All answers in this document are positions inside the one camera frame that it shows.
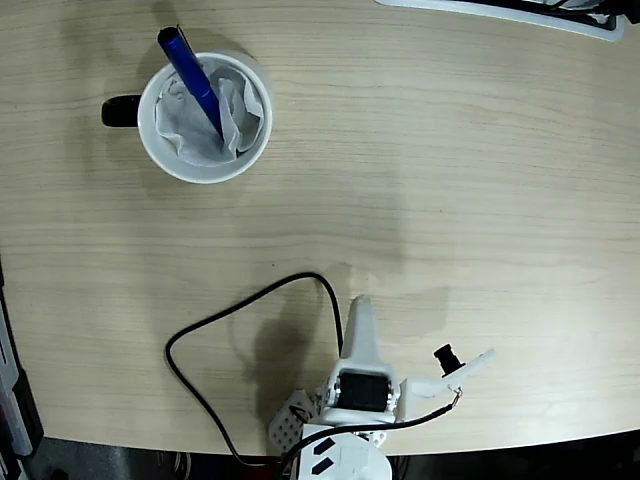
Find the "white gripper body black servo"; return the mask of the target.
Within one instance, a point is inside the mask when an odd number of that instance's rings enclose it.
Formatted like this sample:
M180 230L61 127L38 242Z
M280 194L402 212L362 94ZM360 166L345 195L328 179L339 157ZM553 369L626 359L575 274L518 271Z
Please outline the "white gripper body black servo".
M320 392L320 423L391 424L396 420L400 388L388 363L340 358Z

